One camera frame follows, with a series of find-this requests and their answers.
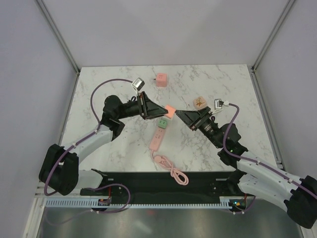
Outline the pink cube socket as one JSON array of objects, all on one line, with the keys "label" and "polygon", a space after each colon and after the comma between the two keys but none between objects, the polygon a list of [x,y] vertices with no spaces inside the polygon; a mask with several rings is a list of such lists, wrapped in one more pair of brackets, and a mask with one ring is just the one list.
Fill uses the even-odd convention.
[{"label": "pink cube socket", "polygon": [[158,73],[154,79],[156,87],[166,87],[167,86],[167,74]]}]

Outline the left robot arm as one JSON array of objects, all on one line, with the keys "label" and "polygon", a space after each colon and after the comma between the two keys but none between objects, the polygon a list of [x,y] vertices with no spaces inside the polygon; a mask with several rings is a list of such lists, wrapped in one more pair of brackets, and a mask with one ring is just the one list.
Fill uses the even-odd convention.
[{"label": "left robot arm", "polygon": [[122,133],[125,127],[122,119],[134,116],[141,116],[144,120],[155,119],[167,113],[167,109],[150,100],[145,92],[127,103],[116,95],[108,96],[96,128],[69,145],[54,144],[48,148],[39,173],[39,180],[45,184],[44,194],[68,195],[78,183],[79,164]]}]

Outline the beige deer cube socket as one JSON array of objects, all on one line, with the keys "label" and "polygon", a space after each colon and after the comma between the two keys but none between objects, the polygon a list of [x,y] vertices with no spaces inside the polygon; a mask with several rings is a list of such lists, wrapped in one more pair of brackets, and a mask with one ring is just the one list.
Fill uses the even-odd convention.
[{"label": "beige deer cube socket", "polygon": [[202,96],[199,96],[193,100],[193,106],[196,110],[201,110],[207,106],[207,102]]}]

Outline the green cube plug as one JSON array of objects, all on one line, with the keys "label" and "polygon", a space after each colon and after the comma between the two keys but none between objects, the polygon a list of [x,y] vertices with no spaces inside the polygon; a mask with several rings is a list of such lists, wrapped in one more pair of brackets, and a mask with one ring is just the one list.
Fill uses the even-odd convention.
[{"label": "green cube plug", "polygon": [[158,127],[162,128],[162,129],[166,129],[167,128],[167,121],[164,119],[159,119],[158,120]]}]

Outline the small salmon charger plug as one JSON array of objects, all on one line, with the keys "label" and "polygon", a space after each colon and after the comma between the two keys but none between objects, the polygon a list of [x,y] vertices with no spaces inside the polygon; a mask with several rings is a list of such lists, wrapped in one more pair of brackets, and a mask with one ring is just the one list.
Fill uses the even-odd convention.
[{"label": "small salmon charger plug", "polygon": [[166,105],[164,108],[167,110],[167,114],[165,114],[164,116],[167,119],[172,120],[176,112],[176,109],[170,105]]}]

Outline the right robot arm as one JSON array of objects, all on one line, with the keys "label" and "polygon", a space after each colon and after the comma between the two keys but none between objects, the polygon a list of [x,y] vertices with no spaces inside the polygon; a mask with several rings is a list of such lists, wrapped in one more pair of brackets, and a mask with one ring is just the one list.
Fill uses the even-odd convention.
[{"label": "right robot arm", "polygon": [[175,114],[192,131],[199,130],[216,148],[220,160],[235,169],[228,192],[250,194],[281,208],[298,225],[310,229],[317,221],[317,180],[301,178],[273,167],[239,143],[234,121],[218,127],[208,107]]}]

